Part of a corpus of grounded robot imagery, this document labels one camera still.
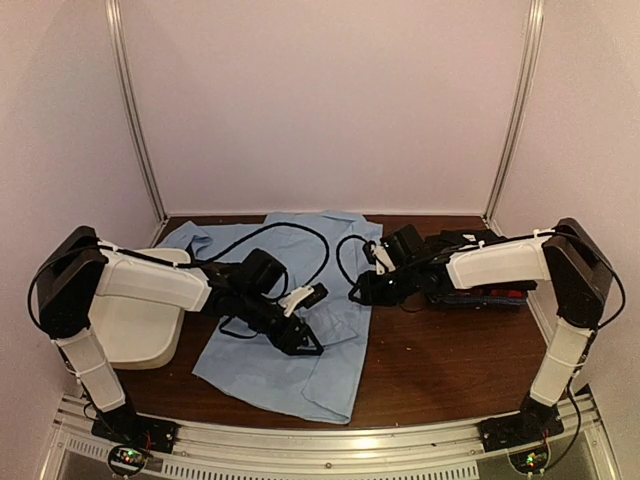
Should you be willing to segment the light blue long sleeve shirt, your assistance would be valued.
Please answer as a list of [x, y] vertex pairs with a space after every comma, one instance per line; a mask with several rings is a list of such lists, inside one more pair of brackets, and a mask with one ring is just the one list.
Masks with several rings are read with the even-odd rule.
[[186, 221], [161, 240], [193, 260], [239, 263], [268, 253], [286, 269], [269, 288], [275, 324], [222, 316], [192, 373], [252, 406], [336, 425], [348, 424], [364, 367], [371, 310], [348, 297], [369, 269], [362, 251], [383, 227], [360, 214], [271, 213], [260, 224]]

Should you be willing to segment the white plastic tub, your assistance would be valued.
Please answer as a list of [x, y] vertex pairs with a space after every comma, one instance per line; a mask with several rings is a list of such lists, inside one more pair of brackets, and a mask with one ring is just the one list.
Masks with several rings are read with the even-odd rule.
[[202, 280], [176, 269], [190, 259], [177, 248], [123, 252], [104, 249], [108, 263], [89, 309], [89, 320], [116, 369], [149, 370], [174, 356], [184, 313], [199, 309]]

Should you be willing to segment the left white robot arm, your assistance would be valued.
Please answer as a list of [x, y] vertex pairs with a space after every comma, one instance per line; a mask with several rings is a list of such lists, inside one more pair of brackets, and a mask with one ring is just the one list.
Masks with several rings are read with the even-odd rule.
[[93, 228], [73, 231], [29, 286], [34, 324], [61, 351], [106, 429], [123, 444], [144, 424], [128, 407], [118, 370], [152, 370], [175, 355], [184, 316], [197, 312], [242, 320], [289, 356], [319, 356], [324, 348], [296, 314], [326, 294], [313, 282], [278, 298], [286, 267], [262, 249], [240, 262], [195, 260], [178, 248], [128, 250], [101, 240]]

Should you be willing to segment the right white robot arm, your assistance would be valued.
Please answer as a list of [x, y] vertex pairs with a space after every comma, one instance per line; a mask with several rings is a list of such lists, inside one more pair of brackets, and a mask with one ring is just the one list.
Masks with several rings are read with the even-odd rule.
[[513, 419], [519, 440], [535, 440], [551, 424], [551, 410], [582, 369], [604, 319], [610, 289], [621, 283], [578, 220], [565, 217], [548, 229], [505, 237], [488, 229], [444, 230], [423, 237], [412, 225], [368, 241], [370, 269], [351, 283], [348, 297], [362, 306], [399, 306], [421, 293], [458, 296], [486, 287], [531, 290], [553, 296], [553, 335]]

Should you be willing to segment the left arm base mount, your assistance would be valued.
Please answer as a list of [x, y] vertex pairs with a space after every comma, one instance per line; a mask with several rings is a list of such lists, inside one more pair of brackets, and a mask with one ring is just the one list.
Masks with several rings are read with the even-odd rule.
[[108, 412], [96, 409], [94, 436], [145, 451], [171, 454], [179, 426], [169, 420], [140, 415], [130, 400]]

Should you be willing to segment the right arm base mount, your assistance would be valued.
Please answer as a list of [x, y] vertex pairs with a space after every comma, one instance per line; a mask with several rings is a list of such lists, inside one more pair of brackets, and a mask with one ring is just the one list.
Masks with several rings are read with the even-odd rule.
[[556, 405], [547, 406], [526, 396], [513, 414], [490, 417], [478, 425], [485, 452], [541, 442], [564, 432]]

